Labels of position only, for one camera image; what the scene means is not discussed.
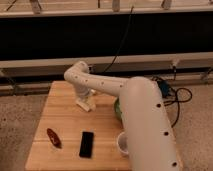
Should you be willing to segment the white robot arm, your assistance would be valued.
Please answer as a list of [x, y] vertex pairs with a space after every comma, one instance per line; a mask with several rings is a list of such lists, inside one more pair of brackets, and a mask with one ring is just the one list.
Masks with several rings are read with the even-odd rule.
[[119, 98], [132, 171], [182, 171], [175, 136], [156, 82], [137, 76], [119, 78], [89, 73], [78, 61], [64, 73], [78, 98], [94, 89]]

